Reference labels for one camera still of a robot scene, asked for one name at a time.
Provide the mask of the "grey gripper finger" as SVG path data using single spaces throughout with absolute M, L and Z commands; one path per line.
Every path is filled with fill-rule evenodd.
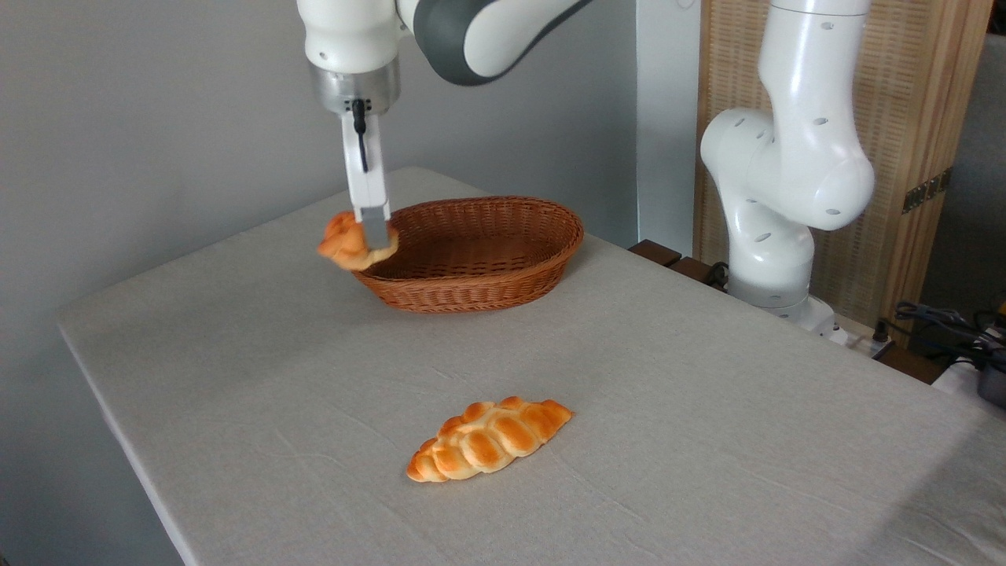
M 384 207 L 360 208 L 359 218 L 364 230 L 364 239 L 370 250 L 391 247 L 391 232 L 389 232 L 388 215 Z

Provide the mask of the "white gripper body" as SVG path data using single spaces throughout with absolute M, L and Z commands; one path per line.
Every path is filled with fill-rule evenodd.
M 348 112 L 340 117 L 350 201 L 357 221 L 364 222 L 366 209 L 380 209 L 382 218 L 388 221 L 391 205 L 385 182 L 380 117 L 366 115 L 364 121 L 365 131 L 359 134 L 352 114 Z

